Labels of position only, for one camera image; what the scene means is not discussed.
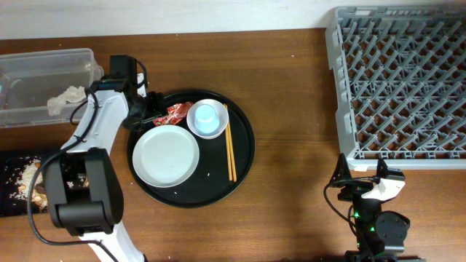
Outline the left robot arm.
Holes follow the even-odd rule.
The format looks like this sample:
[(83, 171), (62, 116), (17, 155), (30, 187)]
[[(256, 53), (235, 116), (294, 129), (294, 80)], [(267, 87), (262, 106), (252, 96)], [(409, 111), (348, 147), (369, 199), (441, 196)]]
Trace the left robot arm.
[(109, 154), (121, 123), (157, 99), (142, 73), (101, 79), (87, 91), (85, 111), (70, 139), (43, 164), (48, 213), (57, 228), (88, 245), (101, 261), (145, 261), (122, 222), (124, 198)]

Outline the red snack wrapper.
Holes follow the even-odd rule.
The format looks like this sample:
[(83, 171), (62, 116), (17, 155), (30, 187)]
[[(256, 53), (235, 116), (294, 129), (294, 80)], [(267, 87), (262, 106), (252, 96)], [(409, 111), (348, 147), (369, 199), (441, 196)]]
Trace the red snack wrapper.
[(153, 123), (156, 127), (162, 125), (177, 125), (189, 112), (193, 102), (176, 103), (167, 108), (167, 116), (156, 118)]

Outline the white plate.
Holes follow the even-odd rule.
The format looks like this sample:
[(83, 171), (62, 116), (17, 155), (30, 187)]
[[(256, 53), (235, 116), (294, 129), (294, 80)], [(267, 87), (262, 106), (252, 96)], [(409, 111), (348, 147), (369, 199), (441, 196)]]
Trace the white plate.
[(135, 144), (132, 161), (136, 175), (157, 188), (177, 186), (194, 173), (200, 148), (194, 136), (175, 125), (155, 127)]

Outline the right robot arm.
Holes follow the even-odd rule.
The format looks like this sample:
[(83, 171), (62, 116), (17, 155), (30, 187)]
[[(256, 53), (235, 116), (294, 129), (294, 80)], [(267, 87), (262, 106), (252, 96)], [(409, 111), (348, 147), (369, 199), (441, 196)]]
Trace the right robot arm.
[[(380, 159), (377, 162), (376, 174), (373, 176), (354, 178), (351, 175), (346, 156), (339, 155), (336, 168), (323, 196), (328, 206), (343, 220), (356, 236), (357, 250), (348, 250), (344, 260), (361, 261), (402, 261), (404, 240), (411, 227), (411, 221), (400, 213), (386, 210), (382, 204), (394, 199), (406, 184), (406, 177), (399, 169), (388, 167)], [(351, 205), (347, 214), (339, 212), (328, 198), (329, 188), (339, 188), (339, 201)]]

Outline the rice pile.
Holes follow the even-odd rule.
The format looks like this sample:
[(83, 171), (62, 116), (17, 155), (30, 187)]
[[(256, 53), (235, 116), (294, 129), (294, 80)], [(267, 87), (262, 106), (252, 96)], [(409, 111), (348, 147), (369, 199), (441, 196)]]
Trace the rice pile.
[[(9, 194), (10, 199), (26, 201), (33, 176), (41, 167), (41, 162), (37, 157), (26, 157), (26, 164), (22, 167), (15, 167), (12, 178), (9, 182), (14, 186), (13, 192)], [(42, 174), (39, 173), (38, 178), (32, 190), (31, 202), (42, 212), (48, 207), (47, 196), (44, 189)]]

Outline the white tissue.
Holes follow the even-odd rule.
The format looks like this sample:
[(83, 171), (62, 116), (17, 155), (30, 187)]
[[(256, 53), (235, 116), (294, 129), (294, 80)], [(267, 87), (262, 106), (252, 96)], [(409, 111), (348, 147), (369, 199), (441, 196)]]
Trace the white tissue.
[(50, 116), (57, 116), (69, 103), (79, 103), (86, 98), (83, 86), (70, 86), (65, 92), (47, 101), (47, 110)]

